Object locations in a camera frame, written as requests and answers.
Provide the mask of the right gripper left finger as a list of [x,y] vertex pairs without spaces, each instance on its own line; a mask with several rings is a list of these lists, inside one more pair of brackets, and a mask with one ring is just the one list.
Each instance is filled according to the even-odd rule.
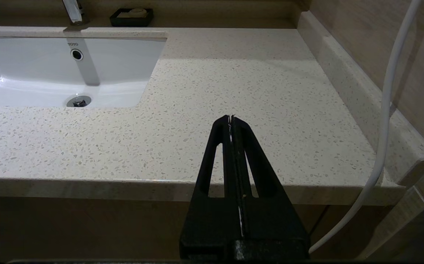
[[[242,238],[238,179],[230,125],[231,117],[228,115],[213,123],[180,235],[182,259],[231,259],[234,243]],[[222,145],[223,150],[222,198],[209,197],[217,145]]]

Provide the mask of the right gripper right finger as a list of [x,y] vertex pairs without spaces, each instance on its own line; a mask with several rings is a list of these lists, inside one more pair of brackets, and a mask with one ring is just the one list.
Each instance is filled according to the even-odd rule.
[[309,235],[251,127],[232,117],[242,237],[235,260],[307,260]]

